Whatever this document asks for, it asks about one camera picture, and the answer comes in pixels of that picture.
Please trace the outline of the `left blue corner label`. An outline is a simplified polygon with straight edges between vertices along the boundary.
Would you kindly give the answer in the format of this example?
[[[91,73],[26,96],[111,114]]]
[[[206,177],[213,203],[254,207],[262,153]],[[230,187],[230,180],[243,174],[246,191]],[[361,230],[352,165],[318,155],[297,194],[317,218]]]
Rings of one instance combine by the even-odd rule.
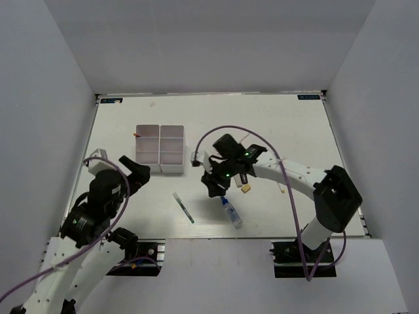
[[[122,98],[101,98],[100,99],[100,103],[104,103],[104,104],[115,104],[115,103],[122,103],[123,99]]]

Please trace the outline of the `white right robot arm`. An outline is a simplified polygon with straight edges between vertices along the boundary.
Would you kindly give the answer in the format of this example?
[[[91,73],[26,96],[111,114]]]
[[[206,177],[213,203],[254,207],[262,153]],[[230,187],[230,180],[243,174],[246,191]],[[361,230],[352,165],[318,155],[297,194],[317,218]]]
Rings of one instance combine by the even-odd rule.
[[[301,230],[295,245],[296,254],[302,260],[312,260],[321,244],[333,234],[345,231],[363,202],[343,167],[322,170],[281,160],[266,147],[256,144],[244,147],[229,134],[219,138],[213,147],[217,156],[204,150],[191,155],[192,166],[204,168],[202,182],[209,197],[225,196],[233,176],[250,175],[286,185],[314,202],[316,214]]]

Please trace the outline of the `pink highlighter marker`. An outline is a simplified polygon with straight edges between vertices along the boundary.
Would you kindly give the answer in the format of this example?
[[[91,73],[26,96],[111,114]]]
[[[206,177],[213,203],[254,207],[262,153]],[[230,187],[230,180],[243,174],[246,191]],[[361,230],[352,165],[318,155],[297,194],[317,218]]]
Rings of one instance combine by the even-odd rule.
[[[248,183],[247,175],[246,174],[241,174],[240,175],[240,180],[241,180],[243,185],[247,184]]]

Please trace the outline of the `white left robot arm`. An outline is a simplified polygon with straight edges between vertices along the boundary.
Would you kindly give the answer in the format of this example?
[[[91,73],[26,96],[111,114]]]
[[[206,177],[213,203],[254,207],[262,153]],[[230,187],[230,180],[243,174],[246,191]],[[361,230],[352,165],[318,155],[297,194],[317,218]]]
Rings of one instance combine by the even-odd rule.
[[[115,224],[129,198],[149,182],[151,170],[127,156],[119,162],[130,170],[129,175],[99,155],[85,160],[94,176],[88,191],[76,199],[64,220],[50,267],[17,286],[39,282],[11,313],[76,313],[113,266],[137,256],[137,235]]]

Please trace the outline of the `blue spray bottle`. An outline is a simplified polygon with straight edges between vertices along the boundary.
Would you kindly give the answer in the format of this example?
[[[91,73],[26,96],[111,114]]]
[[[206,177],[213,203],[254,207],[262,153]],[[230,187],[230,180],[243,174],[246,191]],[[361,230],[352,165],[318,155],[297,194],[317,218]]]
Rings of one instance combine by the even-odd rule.
[[[234,206],[226,199],[226,197],[221,196],[220,197],[221,202],[223,204],[223,207],[229,217],[229,219],[231,220],[233,226],[236,229],[239,229],[242,227],[242,220],[237,212],[237,210],[234,208]]]

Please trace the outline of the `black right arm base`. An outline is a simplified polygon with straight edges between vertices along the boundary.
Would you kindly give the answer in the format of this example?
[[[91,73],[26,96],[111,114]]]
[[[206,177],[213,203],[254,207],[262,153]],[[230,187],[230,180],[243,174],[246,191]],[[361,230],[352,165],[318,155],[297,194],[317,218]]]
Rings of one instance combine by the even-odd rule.
[[[308,274],[323,252],[325,243],[316,250],[312,251],[303,246],[304,256],[307,263]],[[277,279],[297,279],[305,278],[302,260],[297,241],[276,241],[272,242],[270,253],[274,262],[274,275]],[[335,266],[331,264],[335,261],[331,244],[328,243],[324,254],[316,268],[314,278],[331,278],[337,276]]]

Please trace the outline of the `white pale yellow marker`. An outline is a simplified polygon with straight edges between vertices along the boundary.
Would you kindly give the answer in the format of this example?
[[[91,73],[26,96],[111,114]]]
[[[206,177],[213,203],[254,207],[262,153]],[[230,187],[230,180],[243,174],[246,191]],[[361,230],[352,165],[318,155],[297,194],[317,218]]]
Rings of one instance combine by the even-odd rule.
[[[251,134],[247,132],[239,141],[239,144],[242,144]]]

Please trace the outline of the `white right organizer tray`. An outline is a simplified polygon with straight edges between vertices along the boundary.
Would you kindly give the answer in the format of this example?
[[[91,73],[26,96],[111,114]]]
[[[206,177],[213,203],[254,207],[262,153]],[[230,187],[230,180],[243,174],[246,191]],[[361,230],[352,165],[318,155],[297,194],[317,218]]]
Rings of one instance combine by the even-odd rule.
[[[163,173],[183,174],[185,170],[185,129],[182,125],[161,125],[159,163]]]

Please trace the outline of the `blue corner label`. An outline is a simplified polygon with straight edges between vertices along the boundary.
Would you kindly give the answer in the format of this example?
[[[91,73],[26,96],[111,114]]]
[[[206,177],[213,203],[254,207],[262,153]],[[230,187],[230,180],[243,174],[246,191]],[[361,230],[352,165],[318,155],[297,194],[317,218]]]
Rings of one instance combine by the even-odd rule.
[[[305,101],[320,100],[321,99],[320,95],[316,95],[316,94],[298,94],[297,98],[298,98],[298,100],[301,100],[301,101],[303,101],[303,100],[305,100]]]
[[[123,99],[122,98],[101,98],[100,99],[100,103],[104,103],[104,104],[115,104],[115,103],[122,103]]]

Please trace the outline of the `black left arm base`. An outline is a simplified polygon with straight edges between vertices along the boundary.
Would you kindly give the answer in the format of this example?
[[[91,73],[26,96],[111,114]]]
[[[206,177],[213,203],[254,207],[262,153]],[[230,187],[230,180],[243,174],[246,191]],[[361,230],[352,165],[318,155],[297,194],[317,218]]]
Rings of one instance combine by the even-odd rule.
[[[164,261],[165,244],[161,241],[140,240],[125,228],[117,228],[105,236],[103,244],[116,243],[123,259],[107,275],[156,277]]]

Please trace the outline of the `tan eraser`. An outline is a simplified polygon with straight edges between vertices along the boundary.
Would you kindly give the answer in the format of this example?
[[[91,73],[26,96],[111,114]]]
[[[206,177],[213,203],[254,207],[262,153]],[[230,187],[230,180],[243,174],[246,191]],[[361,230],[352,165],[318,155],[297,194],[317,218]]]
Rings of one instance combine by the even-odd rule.
[[[241,191],[245,194],[247,192],[249,192],[251,190],[251,186],[249,184],[245,184],[243,185],[243,187],[241,187]]]

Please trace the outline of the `right blue corner label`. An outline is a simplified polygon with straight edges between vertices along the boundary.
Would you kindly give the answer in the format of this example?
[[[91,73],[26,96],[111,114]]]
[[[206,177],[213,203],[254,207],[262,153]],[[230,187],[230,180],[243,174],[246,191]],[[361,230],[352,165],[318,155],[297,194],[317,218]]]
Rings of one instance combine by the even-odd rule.
[[[303,100],[305,100],[305,101],[320,100],[321,99],[320,95],[316,95],[316,94],[298,94],[297,98],[298,98],[298,100],[301,100],[301,101],[303,101]]]

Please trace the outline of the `green gel pen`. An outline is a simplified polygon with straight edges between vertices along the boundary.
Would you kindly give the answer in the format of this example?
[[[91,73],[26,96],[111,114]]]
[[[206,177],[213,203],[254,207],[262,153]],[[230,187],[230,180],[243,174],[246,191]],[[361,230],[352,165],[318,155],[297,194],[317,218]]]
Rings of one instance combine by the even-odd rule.
[[[187,216],[189,221],[192,224],[194,224],[194,219],[192,218],[191,214],[188,212],[187,208],[185,207],[185,205],[181,201],[181,198],[178,196],[178,194],[176,192],[173,193],[173,197],[174,197],[175,201],[178,203],[178,205],[180,206],[180,208],[182,209],[182,211],[184,212],[184,214]]]

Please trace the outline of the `grey eraser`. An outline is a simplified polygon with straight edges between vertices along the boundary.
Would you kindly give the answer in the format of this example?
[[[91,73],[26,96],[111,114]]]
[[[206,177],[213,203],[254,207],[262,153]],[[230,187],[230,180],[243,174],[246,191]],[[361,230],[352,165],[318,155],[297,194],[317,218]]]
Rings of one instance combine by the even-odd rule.
[[[234,181],[236,183],[236,187],[237,188],[241,188],[242,187],[242,181],[239,175],[234,176]]]

